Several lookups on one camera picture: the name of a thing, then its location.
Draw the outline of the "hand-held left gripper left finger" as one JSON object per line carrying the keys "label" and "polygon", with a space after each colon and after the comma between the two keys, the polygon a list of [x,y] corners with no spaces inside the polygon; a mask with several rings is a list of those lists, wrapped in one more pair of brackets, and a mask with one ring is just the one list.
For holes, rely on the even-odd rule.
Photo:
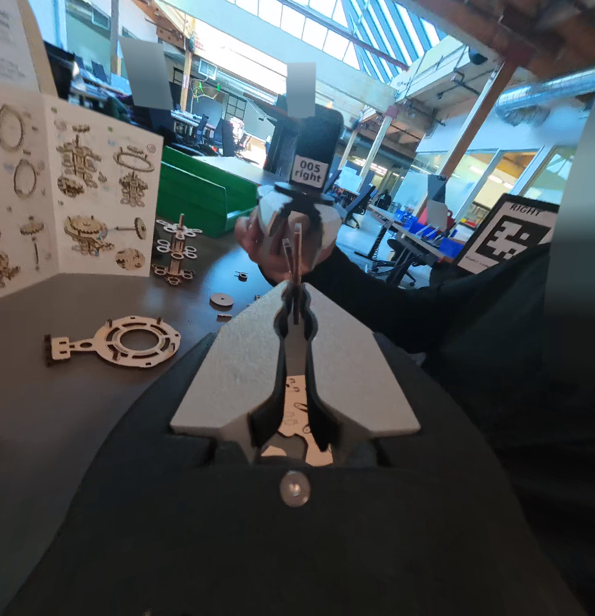
{"label": "hand-held left gripper left finger", "polygon": [[292,298],[285,281],[220,328],[170,420],[173,433],[234,443],[260,461],[283,419]]}

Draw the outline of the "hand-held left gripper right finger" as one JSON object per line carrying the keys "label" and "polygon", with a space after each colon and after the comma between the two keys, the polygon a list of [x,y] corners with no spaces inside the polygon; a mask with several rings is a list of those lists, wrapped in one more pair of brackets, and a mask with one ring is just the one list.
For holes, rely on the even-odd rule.
{"label": "hand-held left gripper right finger", "polygon": [[421,425],[370,328],[309,283],[301,289],[309,424],[317,447],[347,463],[366,443]]}

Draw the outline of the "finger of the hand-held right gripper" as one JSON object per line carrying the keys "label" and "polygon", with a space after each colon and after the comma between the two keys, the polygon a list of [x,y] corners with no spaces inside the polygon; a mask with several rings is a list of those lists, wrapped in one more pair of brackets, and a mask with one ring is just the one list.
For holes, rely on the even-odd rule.
{"label": "finger of the hand-held right gripper", "polygon": [[315,207],[304,232],[304,262],[318,262],[323,252],[333,248],[341,226],[336,208]]}
{"label": "finger of the hand-held right gripper", "polygon": [[290,210],[285,211],[285,206],[291,201],[291,196],[275,187],[257,189],[257,221],[263,234],[261,249],[264,256],[278,255],[283,239],[291,236],[288,222]]}

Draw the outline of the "wooden ring gear square holes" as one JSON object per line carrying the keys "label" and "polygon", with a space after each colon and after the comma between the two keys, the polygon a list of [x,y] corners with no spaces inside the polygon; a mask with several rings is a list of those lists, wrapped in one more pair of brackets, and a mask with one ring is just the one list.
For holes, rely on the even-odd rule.
{"label": "wooden ring gear square holes", "polygon": [[293,232],[293,323],[299,325],[301,320],[301,285],[302,285],[302,223],[297,222]]}

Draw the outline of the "round wooden frame with handle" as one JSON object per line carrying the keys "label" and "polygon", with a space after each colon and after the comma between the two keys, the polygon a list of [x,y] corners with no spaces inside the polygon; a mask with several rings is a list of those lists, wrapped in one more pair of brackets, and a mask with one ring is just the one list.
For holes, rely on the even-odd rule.
{"label": "round wooden frame with handle", "polygon": [[[152,335],[154,345],[142,350],[127,346],[125,336],[137,332]],[[109,364],[148,369],[169,360],[178,351],[180,343],[181,334],[162,317],[139,315],[108,319],[93,337],[80,341],[72,341],[66,336],[44,336],[47,365],[69,360],[76,352],[93,352]]]}

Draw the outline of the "wooden clover-shaped model assembly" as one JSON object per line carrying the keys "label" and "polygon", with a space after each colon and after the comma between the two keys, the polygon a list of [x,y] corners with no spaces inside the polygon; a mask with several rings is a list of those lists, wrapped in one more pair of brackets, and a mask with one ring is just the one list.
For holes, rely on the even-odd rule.
{"label": "wooden clover-shaped model assembly", "polygon": [[198,258],[197,249],[188,244],[188,240],[194,240],[202,234],[199,228],[188,227],[185,224],[185,214],[180,213],[177,222],[164,219],[156,219],[155,224],[161,227],[169,238],[156,240],[155,251],[161,256],[169,258],[168,264],[153,263],[151,273],[162,278],[172,287],[179,287],[183,282],[192,281],[195,271],[185,267],[190,261]]}

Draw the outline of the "person's right hand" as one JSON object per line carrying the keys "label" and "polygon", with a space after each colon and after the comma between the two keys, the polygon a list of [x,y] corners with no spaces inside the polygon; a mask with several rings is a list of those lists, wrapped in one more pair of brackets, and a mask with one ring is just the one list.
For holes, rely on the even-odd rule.
{"label": "person's right hand", "polygon": [[266,244],[267,237],[264,235],[258,220],[258,207],[255,207],[249,217],[238,218],[235,223],[235,238],[237,243],[244,249],[248,258],[257,265],[264,278],[272,285],[291,278],[282,239],[279,236],[272,238],[270,244]]}

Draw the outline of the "green plastic bin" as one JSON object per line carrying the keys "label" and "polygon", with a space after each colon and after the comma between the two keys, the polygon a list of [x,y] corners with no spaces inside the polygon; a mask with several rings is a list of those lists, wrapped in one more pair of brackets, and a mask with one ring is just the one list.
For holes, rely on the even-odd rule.
{"label": "green plastic bin", "polygon": [[235,161],[236,171],[223,167],[219,157],[192,157],[165,146],[161,159],[156,204],[158,219],[199,228],[216,238],[233,231],[238,218],[255,207],[259,183],[242,172],[246,163]]}

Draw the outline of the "wooden sheet with ship wheel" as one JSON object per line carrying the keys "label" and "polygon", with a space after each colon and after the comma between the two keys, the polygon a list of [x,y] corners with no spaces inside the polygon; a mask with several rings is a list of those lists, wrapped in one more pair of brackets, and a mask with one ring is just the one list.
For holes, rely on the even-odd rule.
{"label": "wooden sheet with ship wheel", "polygon": [[333,463],[331,448],[321,451],[310,430],[307,407],[306,378],[286,378],[283,419],[277,432],[265,444],[262,457],[287,457],[314,467]]}

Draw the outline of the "row of blue plastic crates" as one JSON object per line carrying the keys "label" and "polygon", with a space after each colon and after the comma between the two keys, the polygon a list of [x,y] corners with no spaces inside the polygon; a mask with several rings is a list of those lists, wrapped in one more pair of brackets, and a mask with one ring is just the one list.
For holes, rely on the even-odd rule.
{"label": "row of blue plastic crates", "polygon": [[423,215],[417,217],[411,211],[394,212],[394,223],[399,227],[402,239],[420,246],[438,259],[454,260],[464,246],[450,236],[455,220],[446,204],[429,200]]}

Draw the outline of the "folded paper instruction sheet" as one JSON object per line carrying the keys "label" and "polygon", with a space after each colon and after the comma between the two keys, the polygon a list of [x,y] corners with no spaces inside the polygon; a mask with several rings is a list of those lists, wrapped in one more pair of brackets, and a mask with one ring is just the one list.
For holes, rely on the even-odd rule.
{"label": "folded paper instruction sheet", "polygon": [[59,274],[148,277],[163,139],[0,82],[0,298]]}

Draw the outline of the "framed marker sign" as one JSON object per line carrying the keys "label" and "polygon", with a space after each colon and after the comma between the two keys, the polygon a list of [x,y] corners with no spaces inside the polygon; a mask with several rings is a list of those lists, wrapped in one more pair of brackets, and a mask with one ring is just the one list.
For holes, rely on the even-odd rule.
{"label": "framed marker sign", "polygon": [[476,274],[552,241],[560,205],[502,195],[458,253],[453,264]]}

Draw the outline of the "task sign on wooden stand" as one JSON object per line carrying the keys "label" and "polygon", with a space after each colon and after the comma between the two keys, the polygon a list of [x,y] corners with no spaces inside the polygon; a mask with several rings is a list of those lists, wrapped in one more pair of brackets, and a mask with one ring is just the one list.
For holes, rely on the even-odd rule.
{"label": "task sign on wooden stand", "polygon": [[28,1],[0,1],[0,82],[57,96],[45,43]]}

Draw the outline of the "wooden post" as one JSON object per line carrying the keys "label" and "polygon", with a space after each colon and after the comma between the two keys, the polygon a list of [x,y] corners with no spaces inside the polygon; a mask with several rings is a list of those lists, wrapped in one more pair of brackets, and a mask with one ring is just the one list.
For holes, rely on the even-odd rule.
{"label": "wooden post", "polygon": [[491,73],[477,101],[465,118],[442,161],[438,178],[446,183],[452,176],[471,142],[477,135],[496,101],[502,95],[519,63],[510,57],[504,58]]}

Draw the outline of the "metal air duct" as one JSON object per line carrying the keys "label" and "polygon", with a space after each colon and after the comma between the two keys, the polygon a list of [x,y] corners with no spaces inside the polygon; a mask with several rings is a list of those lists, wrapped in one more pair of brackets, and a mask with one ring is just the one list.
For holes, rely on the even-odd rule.
{"label": "metal air duct", "polygon": [[595,94],[595,67],[510,89],[494,105],[499,119],[510,126],[539,126],[554,104]]}

